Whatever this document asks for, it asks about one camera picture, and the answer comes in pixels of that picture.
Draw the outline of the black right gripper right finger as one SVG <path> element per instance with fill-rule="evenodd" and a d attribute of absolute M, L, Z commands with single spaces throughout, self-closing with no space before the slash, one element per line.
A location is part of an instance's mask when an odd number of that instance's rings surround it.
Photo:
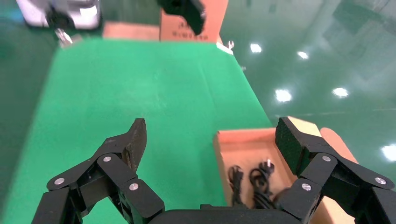
<path fill-rule="evenodd" d="M 395 221 L 395 184 L 387 177 L 341 156 L 320 134 L 300 130 L 301 120 L 281 117 L 275 143 L 297 177 L 281 199 L 281 209 L 310 221 L 328 197 L 355 221 Z"/>

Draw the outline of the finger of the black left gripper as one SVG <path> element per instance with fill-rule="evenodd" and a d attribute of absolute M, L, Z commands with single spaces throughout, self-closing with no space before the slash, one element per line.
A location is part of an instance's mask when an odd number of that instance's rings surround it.
<path fill-rule="evenodd" d="M 200 35 L 206 21 L 206 10 L 199 0 L 157 0 L 166 14 L 182 17 L 195 35 Z"/>

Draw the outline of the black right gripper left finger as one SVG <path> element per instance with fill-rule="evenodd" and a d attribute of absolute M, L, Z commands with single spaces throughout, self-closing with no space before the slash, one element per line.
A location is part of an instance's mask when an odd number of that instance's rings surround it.
<path fill-rule="evenodd" d="M 106 138 L 90 158 L 50 179 L 47 217 L 62 212 L 56 223 L 81 224 L 105 198 L 129 224 L 164 212 L 164 201 L 137 174 L 146 144 L 145 119 L 135 119 L 126 133 Z"/>

